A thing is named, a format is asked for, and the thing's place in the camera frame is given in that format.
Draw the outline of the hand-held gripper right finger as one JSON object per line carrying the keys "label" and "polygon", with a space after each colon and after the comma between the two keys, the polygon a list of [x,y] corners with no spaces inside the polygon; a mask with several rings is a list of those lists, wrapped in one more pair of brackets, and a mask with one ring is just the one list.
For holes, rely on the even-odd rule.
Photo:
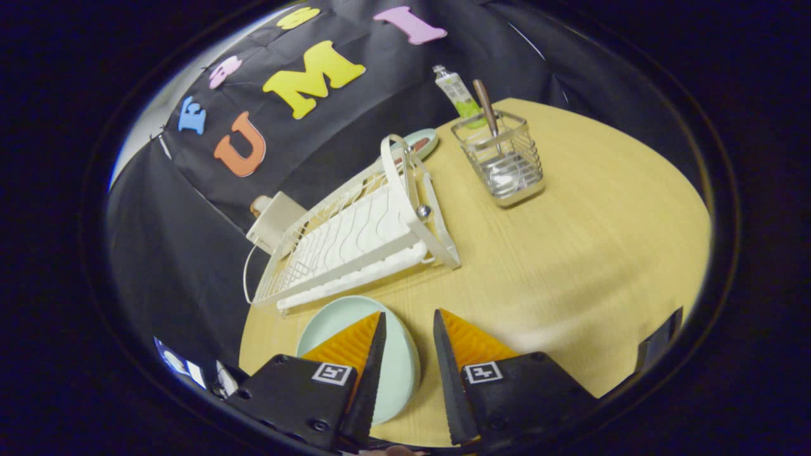
{"label": "hand-held gripper right finger", "polygon": [[433,337],[452,444],[509,447],[553,436],[597,406],[551,356],[518,354],[449,310],[435,311]]}

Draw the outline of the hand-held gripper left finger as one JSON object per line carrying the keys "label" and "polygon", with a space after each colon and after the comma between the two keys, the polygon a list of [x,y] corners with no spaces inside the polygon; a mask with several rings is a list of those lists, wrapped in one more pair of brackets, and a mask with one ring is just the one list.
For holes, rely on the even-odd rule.
{"label": "hand-held gripper left finger", "polygon": [[366,315],[302,357],[272,356],[226,403],[310,447],[362,450],[373,422],[386,340],[385,313]]}

